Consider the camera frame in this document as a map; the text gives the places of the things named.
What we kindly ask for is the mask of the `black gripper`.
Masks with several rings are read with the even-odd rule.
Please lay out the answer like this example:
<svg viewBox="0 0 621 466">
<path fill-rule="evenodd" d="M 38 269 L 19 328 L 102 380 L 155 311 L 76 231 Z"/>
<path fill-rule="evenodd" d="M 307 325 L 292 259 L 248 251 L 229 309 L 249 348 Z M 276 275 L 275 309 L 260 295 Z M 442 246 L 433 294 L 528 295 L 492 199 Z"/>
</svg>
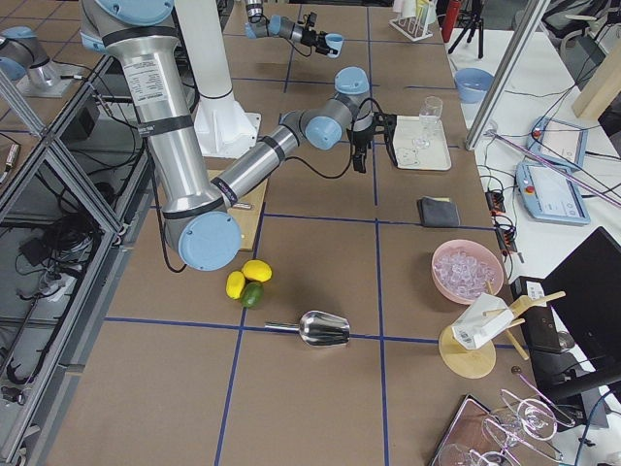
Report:
<svg viewBox="0 0 621 466">
<path fill-rule="evenodd" d="M 394 136 L 397 127 L 397 116 L 382 112 L 372 113 L 371 120 L 362 129 L 348 130 L 348 141 L 353 146 L 350 156 L 353 170 L 358 173 L 366 172 L 367 149 L 372 147 L 375 136 L 382 136 L 390 161 L 397 166 L 397 156 L 394 148 Z"/>
<path fill-rule="evenodd" d="M 317 32 L 314 29 L 316 18 L 317 14 L 315 12 L 310 12 L 305 16 L 300 43 L 314 49 L 317 53 L 329 53 L 330 47 L 326 42 L 326 33 L 323 31 Z"/>
</svg>

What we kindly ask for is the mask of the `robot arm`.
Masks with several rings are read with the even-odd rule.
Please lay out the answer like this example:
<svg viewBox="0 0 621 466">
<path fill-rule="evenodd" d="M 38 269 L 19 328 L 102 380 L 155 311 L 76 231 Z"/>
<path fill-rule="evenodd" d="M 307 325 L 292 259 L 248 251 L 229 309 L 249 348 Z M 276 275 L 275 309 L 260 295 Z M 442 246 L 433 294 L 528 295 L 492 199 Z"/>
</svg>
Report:
<svg viewBox="0 0 621 466">
<path fill-rule="evenodd" d="M 245 10 L 245 34 L 250 39 L 279 37 L 287 40 L 293 49 L 296 44 L 301 44 L 330 58 L 337 58 L 341 52 L 343 36 L 315 30 L 315 12 L 306 15 L 304 21 L 293 21 L 279 15 L 266 17 L 262 1 L 245 1 Z"/>
<path fill-rule="evenodd" d="M 166 202 L 161 237 L 189 267 L 232 261 L 242 233 L 229 209 L 302 144 L 353 145 L 349 166 L 364 168 L 376 135 L 390 139 L 395 116 L 371 98 L 366 72 L 346 67 L 320 108 L 286 114 L 272 133 L 236 101 L 217 6 L 212 1 L 84 1 L 82 41 L 122 68 Z"/>
</svg>

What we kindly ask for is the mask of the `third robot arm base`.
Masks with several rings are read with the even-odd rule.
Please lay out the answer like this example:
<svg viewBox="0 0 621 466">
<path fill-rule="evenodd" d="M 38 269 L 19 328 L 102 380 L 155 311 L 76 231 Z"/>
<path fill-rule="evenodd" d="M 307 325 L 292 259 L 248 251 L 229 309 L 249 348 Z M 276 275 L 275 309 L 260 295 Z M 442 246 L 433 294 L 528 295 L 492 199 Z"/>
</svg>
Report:
<svg viewBox="0 0 621 466">
<path fill-rule="evenodd" d="M 30 97 L 61 98 L 82 67 L 53 61 L 37 35 L 26 26 L 1 32 L 1 70 L 20 93 Z"/>
</svg>

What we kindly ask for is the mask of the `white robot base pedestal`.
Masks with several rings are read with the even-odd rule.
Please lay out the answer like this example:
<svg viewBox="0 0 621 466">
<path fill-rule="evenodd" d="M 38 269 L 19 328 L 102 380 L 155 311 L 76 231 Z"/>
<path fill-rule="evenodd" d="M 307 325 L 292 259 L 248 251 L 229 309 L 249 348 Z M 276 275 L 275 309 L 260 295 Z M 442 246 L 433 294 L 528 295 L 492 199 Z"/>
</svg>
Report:
<svg viewBox="0 0 621 466">
<path fill-rule="evenodd" d="M 234 96 L 216 2 L 179 0 L 175 9 L 200 97 L 194 129 L 202 154 L 237 159 L 256 143 L 261 116 Z"/>
</svg>

